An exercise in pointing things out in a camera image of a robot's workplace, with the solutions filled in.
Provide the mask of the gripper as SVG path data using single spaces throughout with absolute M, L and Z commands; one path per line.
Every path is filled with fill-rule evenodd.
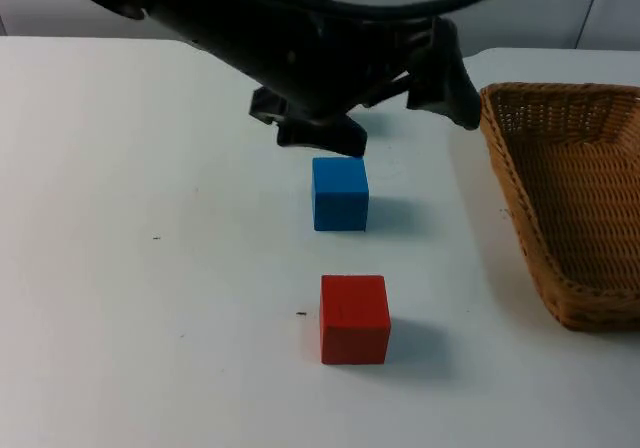
M 326 22 L 316 38 L 288 49 L 283 61 L 271 64 L 252 95 L 249 114 L 265 124 L 279 121 L 280 147 L 362 158 L 366 130 L 349 116 L 338 116 L 393 81 L 415 53 L 408 70 L 407 108 L 476 130 L 481 99 L 466 71 L 456 25 L 437 17 Z

